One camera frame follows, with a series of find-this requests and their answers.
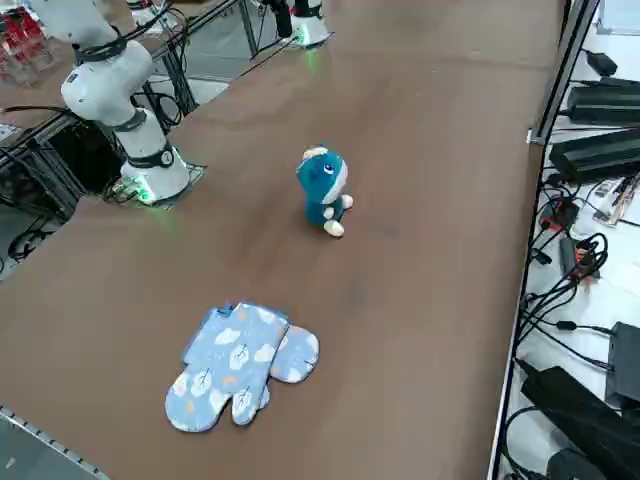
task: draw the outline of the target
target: oven mitt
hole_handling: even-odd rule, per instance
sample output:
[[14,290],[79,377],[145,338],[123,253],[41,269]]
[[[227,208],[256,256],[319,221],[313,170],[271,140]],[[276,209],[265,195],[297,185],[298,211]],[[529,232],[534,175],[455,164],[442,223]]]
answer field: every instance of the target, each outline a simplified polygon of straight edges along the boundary
[[[253,306],[271,312],[282,321],[287,321],[287,316],[282,312],[261,305]],[[233,306],[229,304],[209,311],[201,323],[200,330],[194,335],[182,356],[186,364],[207,363],[211,357],[212,339],[215,338],[212,336],[215,324],[228,318],[232,312]],[[291,326],[278,346],[271,365],[271,376],[285,383],[300,383],[313,371],[318,361],[318,354],[319,343],[316,336],[303,328]]]
[[213,340],[206,358],[187,365],[167,393],[165,411],[178,430],[210,429],[230,399],[234,422],[247,425],[268,402],[267,377],[288,322],[270,310],[244,303],[228,317],[216,318],[219,321],[205,325]]

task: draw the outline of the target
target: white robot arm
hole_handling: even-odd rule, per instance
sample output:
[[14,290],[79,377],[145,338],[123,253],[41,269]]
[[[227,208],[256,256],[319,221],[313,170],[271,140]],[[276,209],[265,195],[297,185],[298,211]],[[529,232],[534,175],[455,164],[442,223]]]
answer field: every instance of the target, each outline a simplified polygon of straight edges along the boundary
[[153,112],[130,100],[153,71],[149,52],[119,36],[91,0],[33,0],[32,6],[51,35],[79,47],[83,63],[62,84],[62,97],[80,117],[113,130],[128,157],[121,173],[139,184],[140,199],[151,204],[182,192],[189,184],[186,164]]

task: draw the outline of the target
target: tabletop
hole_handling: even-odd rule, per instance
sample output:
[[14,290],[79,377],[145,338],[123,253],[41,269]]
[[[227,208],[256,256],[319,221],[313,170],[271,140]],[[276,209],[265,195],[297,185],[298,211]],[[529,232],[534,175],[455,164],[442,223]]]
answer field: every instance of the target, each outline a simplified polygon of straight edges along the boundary
[[[0,288],[0,402],[113,479],[486,475],[557,2],[326,7],[326,46],[280,53],[171,133],[208,166],[174,209],[83,199]],[[319,142],[349,164],[340,240],[306,223],[295,178]],[[225,413],[180,433],[164,397],[181,353],[241,300],[313,331],[318,366],[271,382],[247,428]]]

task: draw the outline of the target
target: toy's white face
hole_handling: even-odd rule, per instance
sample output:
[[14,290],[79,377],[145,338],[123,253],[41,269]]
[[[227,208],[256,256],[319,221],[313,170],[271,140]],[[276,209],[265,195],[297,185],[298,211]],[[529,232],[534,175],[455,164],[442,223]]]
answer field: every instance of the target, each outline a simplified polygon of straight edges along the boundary
[[338,178],[336,178],[336,182],[331,187],[331,190],[327,192],[327,194],[322,199],[322,203],[324,205],[329,205],[330,203],[335,202],[342,190],[344,190],[345,185],[347,184],[347,177],[349,176],[349,169],[347,168],[346,163],[342,163],[342,168],[340,168],[340,172],[338,172]]

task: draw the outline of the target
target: blue plush toy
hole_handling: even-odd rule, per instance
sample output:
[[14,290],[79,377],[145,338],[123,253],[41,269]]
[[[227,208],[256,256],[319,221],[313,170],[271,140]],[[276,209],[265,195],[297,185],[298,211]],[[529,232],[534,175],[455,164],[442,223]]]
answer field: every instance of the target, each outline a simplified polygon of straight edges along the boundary
[[345,161],[324,147],[313,147],[304,152],[296,173],[307,194],[309,221],[331,236],[342,237],[344,227],[340,220],[344,211],[353,206],[353,198],[342,194],[348,174]]

